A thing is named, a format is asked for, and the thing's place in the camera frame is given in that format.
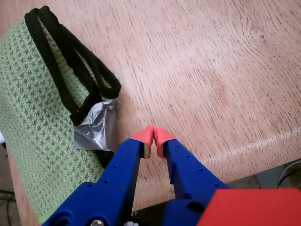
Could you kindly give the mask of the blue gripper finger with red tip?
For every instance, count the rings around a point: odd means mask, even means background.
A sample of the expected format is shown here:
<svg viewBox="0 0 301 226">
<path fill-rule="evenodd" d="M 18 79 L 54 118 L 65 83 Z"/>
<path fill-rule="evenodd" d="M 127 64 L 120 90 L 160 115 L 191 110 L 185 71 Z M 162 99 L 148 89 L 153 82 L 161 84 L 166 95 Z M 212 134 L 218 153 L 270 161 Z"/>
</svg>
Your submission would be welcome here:
<svg viewBox="0 0 301 226">
<path fill-rule="evenodd" d="M 155 128 L 154 140 L 158 156 L 167 161 L 176 199 L 210 200 L 216 190 L 228 189 L 167 130 Z"/>
<path fill-rule="evenodd" d="M 121 226 L 131 215 L 142 158 L 149 158 L 154 127 L 120 145 L 95 183 L 81 184 L 46 220 L 46 226 Z"/>
</svg>

